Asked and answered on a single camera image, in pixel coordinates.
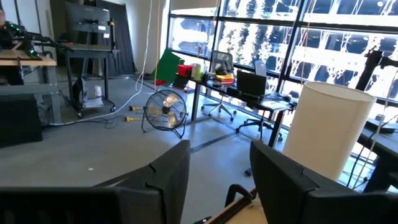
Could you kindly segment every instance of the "concrete floor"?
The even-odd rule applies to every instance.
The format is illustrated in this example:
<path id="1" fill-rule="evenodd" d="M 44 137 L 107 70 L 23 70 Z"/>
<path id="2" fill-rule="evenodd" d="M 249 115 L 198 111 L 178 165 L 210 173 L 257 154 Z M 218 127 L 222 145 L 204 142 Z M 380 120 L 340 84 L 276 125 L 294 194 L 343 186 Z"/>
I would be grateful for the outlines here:
<path id="1" fill-rule="evenodd" d="M 101 82 L 91 81 L 88 85 L 92 88 L 97 84 Z M 111 100 L 118 106 L 123 105 L 136 93 L 134 85 L 135 81 L 130 78 L 111 80 Z M 153 90 L 144 86 L 142 92 L 129 105 L 144 106 L 150 97 L 146 93 Z M 181 94 L 187 99 L 190 113 L 193 94 Z M 201 97 L 200 104 L 203 102 L 207 100 Z M 207 117 L 210 109 L 206 108 L 198 116 Z M 62 110 L 64 122 L 76 118 L 70 108 Z M 87 111 L 86 118 L 108 110 Z M 142 118 L 142 113 L 129 112 L 128 108 L 123 108 L 118 115 Z M 241 184 L 249 190 L 254 188 L 252 178 L 245 177 L 243 172 L 250 166 L 249 143 L 251 139 L 258 139 L 259 133 L 256 127 L 243 128 L 241 134 L 234 131 L 246 118 L 238 113 L 230 122 L 226 113 L 214 112 L 213 118 L 187 126 L 183 138 L 191 140 L 192 157 L 182 223 L 217 214 L 223 208 L 231 184 Z M 269 135 L 271 131 L 264 129 L 264 142 Z M 172 132 L 143 133 L 141 121 L 126 123 L 121 119 L 113 129 L 96 123 L 48 129 L 42 142 L 0 150 L 0 186 L 91 187 L 147 165 L 179 141 Z M 280 142 L 276 148 L 282 150 L 283 145 L 284 142 Z"/>

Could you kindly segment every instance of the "black speaker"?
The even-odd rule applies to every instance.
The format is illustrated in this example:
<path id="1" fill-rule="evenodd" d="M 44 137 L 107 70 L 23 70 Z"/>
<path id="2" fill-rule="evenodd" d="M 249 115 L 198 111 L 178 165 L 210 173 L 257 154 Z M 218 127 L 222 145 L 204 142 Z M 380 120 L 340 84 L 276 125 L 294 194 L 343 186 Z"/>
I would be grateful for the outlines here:
<path id="1" fill-rule="evenodd" d="M 0 147 L 43 140 L 34 95 L 0 96 Z"/>

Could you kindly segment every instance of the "lampshade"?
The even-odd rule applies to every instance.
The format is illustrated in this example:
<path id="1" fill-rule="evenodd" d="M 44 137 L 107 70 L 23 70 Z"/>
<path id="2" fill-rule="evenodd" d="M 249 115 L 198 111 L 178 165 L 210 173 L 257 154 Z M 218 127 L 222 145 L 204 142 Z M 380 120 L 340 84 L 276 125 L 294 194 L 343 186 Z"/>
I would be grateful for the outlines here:
<path id="1" fill-rule="evenodd" d="M 218 0 L 171 0 L 171 10 L 217 7 Z"/>
<path id="2" fill-rule="evenodd" d="M 345 86 L 304 84 L 283 153 L 337 181 L 375 101 Z"/>

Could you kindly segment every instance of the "fan stand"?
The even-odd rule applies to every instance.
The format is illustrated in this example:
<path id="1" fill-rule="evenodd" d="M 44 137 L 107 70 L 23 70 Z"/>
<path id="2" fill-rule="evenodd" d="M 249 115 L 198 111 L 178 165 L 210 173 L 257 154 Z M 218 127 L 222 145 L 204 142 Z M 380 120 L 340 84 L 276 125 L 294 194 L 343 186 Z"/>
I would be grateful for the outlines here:
<path id="1" fill-rule="evenodd" d="M 142 115 L 142 123 L 141 123 L 141 129 L 144 133 L 146 133 L 147 131 L 144 129 L 144 120 L 146 118 L 146 108 L 144 107 L 144 114 Z M 182 131 L 182 134 L 180 134 L 176 128 L 165 128 L 165 127 L 154 127 L 155 129 L 161 130 L 161 131 L 173 131 L 180 139 L 184 136 L 185 134 L 185 128 L 187 127 L 187 117 L 188 117 L 188 113 L 185 114 L 184 120 L 183 120 L 183 125 L 184 125 L 184 129 Z"/>

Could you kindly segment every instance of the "green board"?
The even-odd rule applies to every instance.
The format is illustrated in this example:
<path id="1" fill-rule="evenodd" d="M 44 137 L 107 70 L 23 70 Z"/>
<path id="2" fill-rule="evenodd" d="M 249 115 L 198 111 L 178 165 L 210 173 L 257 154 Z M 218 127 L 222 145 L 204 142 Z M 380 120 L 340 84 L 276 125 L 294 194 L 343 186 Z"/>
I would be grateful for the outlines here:
<path id="1" fill-rule="evenodd" d="M 176 73 L 178 71 L 178 65 L 183 64 L 184 61 L 180 57 L 173 54 L 170 50 L 165 50 L 162 58 L 157 64 L 157 80 L 164 80 L 168 84 L 174 82 Z M 155 71 L 152 72 L 151 77 L 155 78 Z"/>

